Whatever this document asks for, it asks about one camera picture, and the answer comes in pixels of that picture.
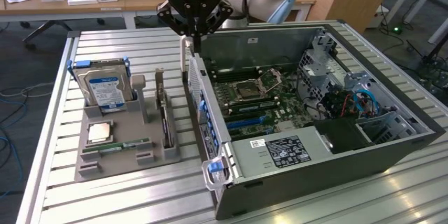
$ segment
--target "blue hard drive label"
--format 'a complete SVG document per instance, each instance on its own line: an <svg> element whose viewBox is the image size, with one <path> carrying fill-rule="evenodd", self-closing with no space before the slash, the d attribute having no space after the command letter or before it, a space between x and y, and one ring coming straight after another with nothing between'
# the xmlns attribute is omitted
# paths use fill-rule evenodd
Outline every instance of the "blue hard drive label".
<svg viewBox="0 0 448 224"><path fill-rule="evenodd" d="M98 105L104 109L115 109L124 106L123 92L118 88L118 77L91 79L90 85Z"/></svg>
<svg viewBox="0 0 448 224"><path fill-rule="evenodd" d="M311 161L310 154L298 136L267 141L266 145L278 168Z"/></svg>

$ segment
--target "motherboard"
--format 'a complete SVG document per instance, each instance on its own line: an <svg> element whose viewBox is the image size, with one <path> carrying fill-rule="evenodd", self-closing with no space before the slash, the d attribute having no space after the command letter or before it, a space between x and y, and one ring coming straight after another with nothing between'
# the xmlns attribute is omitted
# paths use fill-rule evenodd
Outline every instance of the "motherboard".
<svg viewBox="0 0 448 224"><path fill-rule="evenodd" d="M295 130L314 121L290 73L279 69L215 74L214 90L234 141Z"/></svg>

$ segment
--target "office chair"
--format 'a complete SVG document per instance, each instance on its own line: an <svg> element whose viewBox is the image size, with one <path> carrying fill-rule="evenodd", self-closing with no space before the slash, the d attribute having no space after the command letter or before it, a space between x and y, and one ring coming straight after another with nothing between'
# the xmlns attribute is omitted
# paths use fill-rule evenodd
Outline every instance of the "office chair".
<svg viewBox="0 0 448 224"><path fill-rule="evenodd" d="M98 24L104 25L104 19L98 18L96 19ZM54 25L62 26L67 31L72 31L71 27L67 25L67 23L63 20L50 20L47 21L24 39L23 43L24 46L28 50L34 51L36 50L36 45L34 43L30 43L30 41L39 35L42 34L50 27ZM20 22L20 26L23 28L30 28L30 23L28 22Z"/></svg>

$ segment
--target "gray 3d-printed holder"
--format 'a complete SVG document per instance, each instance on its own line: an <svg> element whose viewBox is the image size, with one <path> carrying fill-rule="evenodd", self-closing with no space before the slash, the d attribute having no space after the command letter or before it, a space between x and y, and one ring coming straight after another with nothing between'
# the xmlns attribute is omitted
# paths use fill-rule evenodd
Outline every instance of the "gray 3d-printed holder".
<svg viewBox="0 0 448 224"><path fill-rule="evenodd" d="M162 72L158 69L156 74L162 76ZM163 144L166 134L160 108L158 107L158 97L143 98L144 75L131 77L131 86L136 91L136 100L126 102L126 110L103 114L99 106L84 107L76 159L76 182L104 178L180 161L171 99L167 96L166 120L171 126L168 130L174 145L167 147ZM110 124L110 138L102 143L92 144L88 143L90 127L99 123Z"/></svg>

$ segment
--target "hard drive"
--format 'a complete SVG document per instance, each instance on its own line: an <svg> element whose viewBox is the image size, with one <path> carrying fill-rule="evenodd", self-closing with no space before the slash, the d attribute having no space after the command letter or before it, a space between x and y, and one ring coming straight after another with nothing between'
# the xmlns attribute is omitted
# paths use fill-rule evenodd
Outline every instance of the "hard drive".
<svg viewBox="0 0 448 224"><path fill-rule="evenodd" d="M100 106L104 113L126 109L126 102L134 100L127 58L70 61L68 71L79 84L87 106Z"/></svg>

